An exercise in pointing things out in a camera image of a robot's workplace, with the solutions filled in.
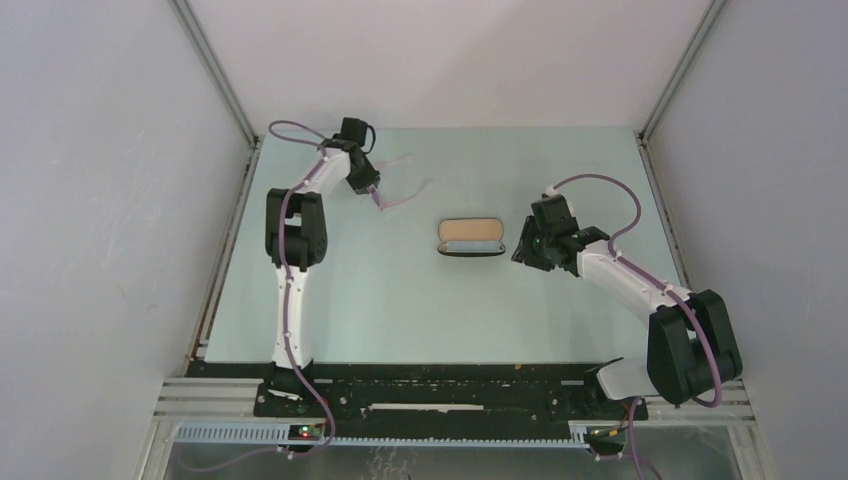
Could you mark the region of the pink transparent sunglasses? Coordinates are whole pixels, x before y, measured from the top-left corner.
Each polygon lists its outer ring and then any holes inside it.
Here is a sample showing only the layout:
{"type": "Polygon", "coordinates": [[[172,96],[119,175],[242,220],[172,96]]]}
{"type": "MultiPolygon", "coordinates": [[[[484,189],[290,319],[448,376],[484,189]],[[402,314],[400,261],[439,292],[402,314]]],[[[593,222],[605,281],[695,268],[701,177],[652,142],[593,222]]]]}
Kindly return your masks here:
{"type": "Polygon", "coordinates": [[[399,207],[425,192],[432,180],[419,172],[410,153],[391,160],[374,161],[380,173],[377,184],[366,189],[366,195],[380,211],[399,207]]]}

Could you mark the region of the blue cleaning cloth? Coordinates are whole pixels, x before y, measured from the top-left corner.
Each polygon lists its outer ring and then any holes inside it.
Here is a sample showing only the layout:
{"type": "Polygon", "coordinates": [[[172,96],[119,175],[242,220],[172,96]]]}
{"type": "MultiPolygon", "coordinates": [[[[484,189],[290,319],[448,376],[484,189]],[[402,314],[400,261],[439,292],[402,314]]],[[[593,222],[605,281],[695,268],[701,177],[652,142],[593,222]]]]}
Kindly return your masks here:
{"type": "Polygon", "coordinates": [[[442,254],[459,257],[498,256],[504,249],[499,241],[449,241],[440,246],[442,254]]]}

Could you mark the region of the black glasses case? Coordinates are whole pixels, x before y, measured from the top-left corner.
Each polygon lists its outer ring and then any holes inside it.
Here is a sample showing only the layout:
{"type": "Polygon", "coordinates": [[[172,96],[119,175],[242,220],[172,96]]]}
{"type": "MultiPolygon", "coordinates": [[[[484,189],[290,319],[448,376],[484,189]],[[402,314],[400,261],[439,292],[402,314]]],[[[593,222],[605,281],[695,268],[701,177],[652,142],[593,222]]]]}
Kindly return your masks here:
{"type": "MultiPolygon", "coordinates": [[[[438,226],[438,237],[440,246],[449,241],[499,241],[503,245],[504,226],[500,219],[494,217],[476,218],[452,218],[444,219],[438,226]]],[[[485,257],[459,257],[459,258],[485,258],[485,257]]]]}

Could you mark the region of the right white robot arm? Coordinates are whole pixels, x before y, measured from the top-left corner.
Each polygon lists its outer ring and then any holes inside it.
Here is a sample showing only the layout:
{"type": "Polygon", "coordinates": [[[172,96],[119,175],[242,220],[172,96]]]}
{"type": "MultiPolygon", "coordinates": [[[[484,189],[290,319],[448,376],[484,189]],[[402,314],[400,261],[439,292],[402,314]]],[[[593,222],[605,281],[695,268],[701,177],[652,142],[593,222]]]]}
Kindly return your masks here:
{"type": "Polygon", "coordinates": [[[562,269],[596,285],[647,328],[644,358],[614,359],[588,371],[585,411],[606,418],[622,400],[647,396],[679,406],[738,378],[743,362],[723,298],[641,275],[611,252],[609,240],[597,227],[580,227],[563,196],[543,196],[532,203],[512,255],[516,263],[562,269]]]}

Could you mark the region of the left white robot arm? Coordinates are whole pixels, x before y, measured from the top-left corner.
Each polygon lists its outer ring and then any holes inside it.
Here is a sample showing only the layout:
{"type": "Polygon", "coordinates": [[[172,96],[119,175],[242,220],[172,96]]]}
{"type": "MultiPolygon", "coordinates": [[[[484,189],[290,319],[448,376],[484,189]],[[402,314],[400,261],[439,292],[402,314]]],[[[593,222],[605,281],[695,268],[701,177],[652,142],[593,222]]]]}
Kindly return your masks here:
{"type": "Polygon", "coordinates": [[[304,295],[309,269],[328,249],[324,197],[346,183],[357,195],[374,195],[380,172],[368,159],[376,133],[366,121],[345,117],[330,137],[300,123],[276,120],[269,133],[280,140],[316,148],[316,159],[287,189],[271,189],[266,197],[266,252],[275,266],[279,299],[278,327],[272,361],[296,370],[312,361],[304,327],[304,295]]]}

